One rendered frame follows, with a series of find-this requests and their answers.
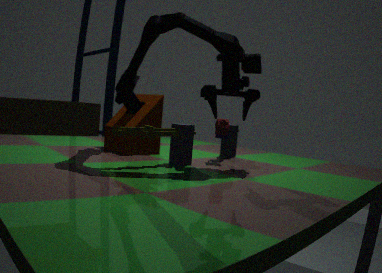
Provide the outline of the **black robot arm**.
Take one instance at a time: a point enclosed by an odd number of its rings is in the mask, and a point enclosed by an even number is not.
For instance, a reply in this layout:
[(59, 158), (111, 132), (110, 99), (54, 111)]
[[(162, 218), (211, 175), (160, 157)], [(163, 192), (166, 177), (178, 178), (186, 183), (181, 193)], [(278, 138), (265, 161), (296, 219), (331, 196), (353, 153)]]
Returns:
[[(115, 103), (123, 103), (127, 108), (126, 114), (136, 114), (146, 103), (140, 101), (133, 93), (133, 90), (140, 77), (136, 75), (137, 71), (147, 51), (160, 34), (178, 27), (213, 45), (220, 52), (216, 59), (217, 61), (222, 61), (222, 71), (236, 70), (240, 72), (241, 62), (242, 70), (245, 73), (261, 74), (261, 54), (245, 54), (245, 50), (239, 44), (236, 36), (216, 31), (182, 12), (162, 16), (154, 15), (147, 21), (134, 56), (116, 85), (117, 95)], [(249, 77), (247, 76), (242, 76), (242, 79), (239, 79), (238, 74), (235, 74), (234, 77), (229, 77), (228, 73), (225, 74), (223, 76), (222, 88), (235, 88), (239, 91), (250, 85)]]

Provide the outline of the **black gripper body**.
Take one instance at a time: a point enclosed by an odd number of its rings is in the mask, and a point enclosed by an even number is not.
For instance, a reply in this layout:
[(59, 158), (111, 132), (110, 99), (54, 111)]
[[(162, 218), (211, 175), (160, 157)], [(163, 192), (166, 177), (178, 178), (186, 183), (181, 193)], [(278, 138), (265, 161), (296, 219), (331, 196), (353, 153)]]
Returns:
[[(240, 72), (236, 70), (225, 70), (222, 71), (222, 82), (223, 82), (223, 76), (225, 73), (228, 73), (229, 77), (234, 77), (235, 74), (239, 75), (240, 78)], [(226, 75), (226, 74), (225, 74)], [(238, 76), (237, 75), (237, 76)], [(225, 93), (228, 92), (228, 93)], [(236, 94), (235, 94), (236, 93)], [(231, 88), (222, 88), (222, 89), (216, 89), (216, 85), (204, 85), (201, 89), (201, 95), (200, 97), (206, 97), (207, 94), (214, 94), (214, 95), (226, 95), (226, 96), (238, 96), (238, 97), (244, 97), (246, 100), (248, 97), (251, 97), (253, 99), (260, 99), (260, 92), (259, 90), (253, 90), (248, 89), (246, 92), (240, 92), (237, 89), (231, 89)]]

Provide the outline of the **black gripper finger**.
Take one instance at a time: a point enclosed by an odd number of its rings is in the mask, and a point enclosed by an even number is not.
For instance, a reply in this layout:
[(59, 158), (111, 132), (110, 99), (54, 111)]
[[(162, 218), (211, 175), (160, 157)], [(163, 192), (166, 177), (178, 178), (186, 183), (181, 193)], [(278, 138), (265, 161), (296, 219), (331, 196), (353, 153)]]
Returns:
[(217, 95), (207, 94), (207, 96), (204, 99), (208, 101), (212, 109), (213, 115), (215, 119), (217, 119)]
[(251, 104), (255, 101), (256, 99), (253, 99), (251, 97), (248, 97), (246, 100), (243, 101), (243, 112), (242, 112), (242, 119), (245, 121), (248, 110), (251, 106)]

